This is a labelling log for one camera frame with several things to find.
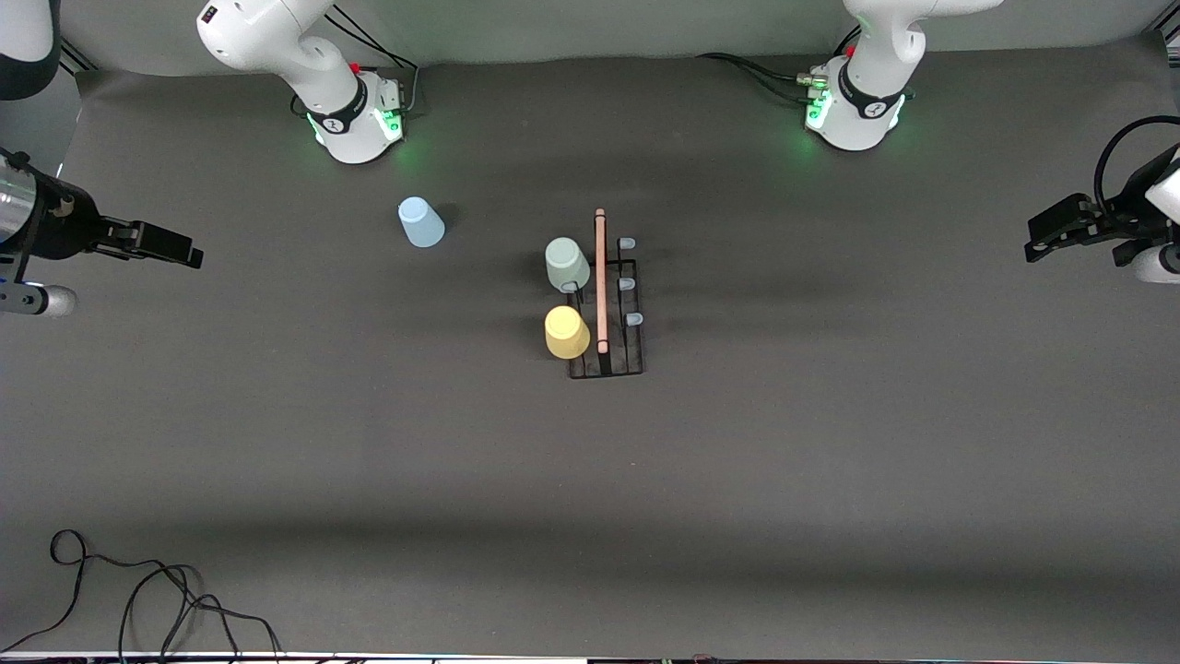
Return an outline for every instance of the wall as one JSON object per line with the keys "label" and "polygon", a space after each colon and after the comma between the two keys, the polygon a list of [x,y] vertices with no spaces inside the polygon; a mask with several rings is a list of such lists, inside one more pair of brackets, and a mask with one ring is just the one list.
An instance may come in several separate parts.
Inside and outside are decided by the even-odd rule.
{"label": "wall", "polygon": [[73,77],[58,68],[58,75],[39,94],[0,101],[0,145],[28,152],[33,165],[53,173],[70,147],[79,109],[81,99]]}
{"label": "wall", "polygon": [[[65,0],[66,35],[107,68],[163,75],[225,73],[197,38],[205,0]],[[588,55],[818,53],[852,21],[838,0],[341,0],[387,48],[421,64]],[[1167,0],[1008,0],[927,24],[933,50],[1083,46],[1143,29]],[[384,58],[342,38],[346,57]]]}

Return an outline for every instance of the black wire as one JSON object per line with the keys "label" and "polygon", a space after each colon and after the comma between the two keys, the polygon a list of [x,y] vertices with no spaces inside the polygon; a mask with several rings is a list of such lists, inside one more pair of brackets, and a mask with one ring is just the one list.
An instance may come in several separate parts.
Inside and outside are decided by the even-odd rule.
{"label": "black wire", "polygon": [[697,58],[707,58],[710,60],[725,60],[727,63],[733,63],[741,67],[754,70],[765,77],[769,77],[776,80],[789,80],[791,83],[795,81],[794,75],[779,73],[774,70],[768,70],[762,65],[755,63],[754,60],[742,58],[740,55],[734,55],[733,53],[701,53],[700,55],[697,55]]}
{"label": "black wire", "polygon": [[80,68],[81,71],[90,71],[91,70],[91,67],[86,66],[86,63],[83,61],[81,58],[79,58],[78,55],[76,55],[73,52],[70,51],[70,48],[66,47],[65,41],[61,42],[61,53],[64,55],[66,55],[67,58],[70,58],[71,60],[73,60],[74,63],[77,63],[78,68]]}
{"label": "black wire", "polygon": [[860,35],[860,26],[858,25],[857,27],[848,31],[848,34],[845,35],[845,38],[840,41],[840,45],[835,47],[835,51],[832,51],[832,57],[835,58],[837,55],[843,55],[844,50],[848,47],[848,44],[852,44],[852,40],[859,35]]}
{"label": "black wire", "polygon": [[[336,7],[336,9],[340,11],[341,14],[343,14],[343,11],[340,9],[340,7]],[[356,41],[359,41],[359,42],[368,46],[369,48],[376,51],[378,53],[381,53],[382,55],[389,58],[391,60],[393,60],[393,64],[398,65],[399,67],[409,66],[411,68],[418,68],[418,65],[415,65],[414,63],[407,60],[406,58],[402,58],[401,55],[399,55],[396,53],[391,52],[385,46],[381,46],[380,44],[378,44],[376,40],[374,40],[372,38],[372,35],[368,39],[365,39],[363,37],[360,37],[359,34],[352,32],[347,27],[340,25],[340,22],[336,21],[336,19],[334,19],[332,17],[323,17],[323,18],[328,19],[328,22],[332,24],[332,25],[334,25],[334,26],[336,26],[336,28],[340,29],[340,32],[343,32],[345,34],[347,34],[348,37],[352,37]],[[350,18],[348,18],[348,20],[353,25],[356,25],[356,21],[353,21]]]}
{"label": "black wire", "polygon": [[1097,166],[1094,167],[1094,202],[1097,203],[1099,209],[1102,210],[1102,216],[1110,219],[1110,223],[1113,223],[1116,228],[1126,232],[1129,232],[1132,235],[1140,235],[1140,236],[1143,235],[1142,230],[1126,226],[1110,212],[1110,203],[1107,202],[1106,192],[1103,191],[1103,189],[1106,182],[1107,163],[1110,160],[1110,155],[1114,153],[1115,147],[1117,147],[1119,143],[1122,143],[1122,139],[1126,138],[1127,134],[1129,134],[1132,131],[1135,131],[1136,129],[1141,126],[1147,126],[1149,124],[1180,125],[1180,116],[1150,116],[1136,119],[1135,121],[1120,129],[1119,132],[1115,133],[1113,138],[1110,138],[1110,142],[1107,143],[1106,149],[1102,150],[1102,156],[1099,157]]}
{"label": "black wire", "polygon": [[[73,539],[78,543],[78,547],[81,553],[76,560],[64,560],[60,555],[58,555],[58,546],[60,545],[61,539],[65,535],[73,537]],[[8,652],[9,650],[13,650],[14,647],[19,646],[20,644],[27,642],[33,637],[38,637],[40,635],[51,632],[60,627],[66,622],[66,619],[70,618],[74,609],[78,606],[78,598],[81,594],[81,579],[83,574],[86,571],[86,563],[91,560],[101,560],[103,563],[106,563],[109,565],[123,568],[140,567],[144,565],[156,566],[156,570],[151,571],[146,577],[140,579],[138,584],[136,584],[135,590],[131,592],[131,597],[127,598],[127,603],[124,606],[123,619],[119,623],[119,638],[118,638],[119,662],[123,662],[125,664],[125,659],[123,657],[123,642],[126,635],[127,623],[130,620],[131,611],[132,607],[135,606],[136,598],[139,596],[139,591],[143,590],[143,587],[148,584],[148,581],[155,579],[157,576],[160,574],[164,576],[177,590],[179,590],[182,596],[181,607],[177,611],[176,620],[173,620],[172,627],[169,630],[168,637],[164,639],[164,643],[160,646],[160,656],[159,656],[160,662],[164,662],[168,650],[172,645],[172,642],[175,640],[176,636],[179,633],[181,627],[184,625],[184,622],[195,611],[206,611],[210,613],[216,613],[221,618],[222,630],[225,632],[225,639],[229,642],[230,647],[234,650],[235,658],[241,657],[242,651],[237,645],[237,640],[234,638],[232,630],[230,630],[229,618],[237,618],[240,620],[253,620],[262,624],[262,626],[266,627],[267,630],[267,637],[270,639],[270,647],[275,653],[275,659],[276,660],[278,659],[278,651],[282,650],[282,645],[280,644],[278,637],[277,635],[275,635],[274,629],[270,626],[270,623],[268,623],[262,618],[258,618],[257,616],[249,616],[247,613],[238,613],[236,611],[230,611],[224,606],[222,606],[221,600],[218,600],[217,597],[212,594],[205,593],[202,596],[196,596],[189,587],[189,577],[186,572],[191,572],[194,577],[199,577],[199,574],[197,570],[191,565],[165,565],[164,563],[156,559],[140,560],[138,563],[124,563],[122,560],[107,558],[103,554],[90,553],[86,548],[86,540],[83,539],[80,533],[72,530],[58,531],[53,535],[53,539],[50,540],[50,558],[53,560],[53,563],[58,565],[63,565],[66,567],[72,567],[76,565],[78,566],[78,574],[74,577],[74,587],[73,587],[73,594],[70,598],[70,606],[66,607],[65,612],[61,614],[60,618],[58,618],[55,623],[53,623],[48,627],[45,627],[44,630],[31,632],[17,639],[14,643],[8,645],[4,650],[0,650],[0,653]]]}
{"label": "black wire", "polygon": [[74,46],[73,44],[71,44],[70,41],[63,39],[61,40],[61,46],[63,47],[68,47],[70,51],[72,51],[72,53],[70,54],[70,57],[73,58],[73,59],[76,59],[76,60],[78,60],[79,63],[81,63],[83,66],[85,66],[87,70],[97,70],[98,68],[98,65],[94,64],[94,60],[91,60],[90,58],[87,58],[85,53],[83,53],[81,51],[79,51],[78,47]]}
{"label": "black wire", "polygon": [[356,21],[354,21],[353,18],[348,15],[348,12],[341,9],[340,5],[333,5],[333,7],[337,12],[340,12],[340,15],[345,17],[345,19],[348,22],[353,24],[353,27],[355,27],[356,29],[359,29],[361,32],[361,34],[363,34],[365,37],[367,37],[368,40],[373,44],[373,46],[376,50],[381,51],[382,53],[385,53],[386,55],[388,55],[389,58],[392,58],[394,63],[396,63],[398,60],[401,60],[402,63],[406,63],[407,65],[409,65],[411,68],[415,68],[415,70],[418,68],[418,65],[415,65],[414,63],[411,63],[409,60],[407,60],[406,58],[402,58],[401,55],[399,55],[396,53],[391,53],[389,51],[387,51],[385,48],[385,46],[381,46],[381,42],[379,42],[372,34],[369,34],[368,31],[366,31],[363,27],[361,27],[360,24],[358,24]]}
{"label": "black wire", "polygon": [[697,55],[697,58],[706,58],[706,59],[709,59],[709,60],[721,60],[721,61],[725,61],[725,63],[729,63],[729,64],[736,66],[738,68],[740,68],[741,71],[748,73],[749,77],[754,79],[754,83],[758,83],[760,86],[762,86],[763,90],[766,90],[767,92],[769,92],[771,94],[774,94],[775,97],[778,97],[780,99],[785,99],[785,100],[791,101],[793,104],[801,104],[801,105],[806,105],[806,104],[808,104],[811,101],[809,99],[805,99],[802,97],[793,97],[791,94],[787,94],[786,92],[784,92],[784,91],[779,90],[778,87],[774,87],[773,85],[771,85],[769,81],[765,80],[759,74],[767,75],[767,77],[771,77],[771,78],[773,78],[775,80],[781,80],[781,81],[786,81],[786,80],[794,81],[795,77],[793,77],[793,75],[788,77],[787,74],[782,74],[782,73],[768,70],[768,68],[763,67],[762,65],[759,65],[758,63],[754,63],[752,60],[747,60],[746,58],[740,58],[738,55],[732,55],[729,53],[702,53],[702,54]]}

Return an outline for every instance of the gray table surface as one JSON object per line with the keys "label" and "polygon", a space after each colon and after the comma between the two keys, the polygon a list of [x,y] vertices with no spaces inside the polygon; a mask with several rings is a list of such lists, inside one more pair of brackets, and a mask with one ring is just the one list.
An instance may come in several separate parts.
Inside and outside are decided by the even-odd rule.
{"label": "gray table surface", "polygon": [[[932,54],[859,155],[715,61],[421,84],[406,143],[345,166],[277,78],[86,81],[64,177],[208,257],[38,261],[79,310],[0,318],[5,642],[64,607],[74,527],[291,650],[1180,659],[1180,290],[1022,254],[1174,112],[1158,37]],[[542,250],[598,205],[640,241],[649,374],[575,383]],[[92,572],[27,647],[113,647],[139,574]],[[151,649],[175,599],[144,601]]]}

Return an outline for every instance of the wooden stick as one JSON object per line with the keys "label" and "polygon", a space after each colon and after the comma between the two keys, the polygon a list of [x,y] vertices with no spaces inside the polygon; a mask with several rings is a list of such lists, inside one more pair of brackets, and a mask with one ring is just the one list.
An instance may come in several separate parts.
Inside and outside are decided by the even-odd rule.
{"label": "wooden stick", "polygon": [[594,212],[594,268],[595,301],[598,303],[598,353],[610,353],[610,334],[607,324],[607,210],[598,208]]}

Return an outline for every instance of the light blue cup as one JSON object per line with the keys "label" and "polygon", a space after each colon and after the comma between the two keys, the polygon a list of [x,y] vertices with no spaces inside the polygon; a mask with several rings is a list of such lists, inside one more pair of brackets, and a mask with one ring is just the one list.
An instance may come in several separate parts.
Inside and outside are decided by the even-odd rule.
{"label": "light blue cup", "polygon": [[411,196],[398,205],[398,217],[406,230],[406,237],[415,246],[433,246],[442,238],[446,225],[442,217],[425,199]]}

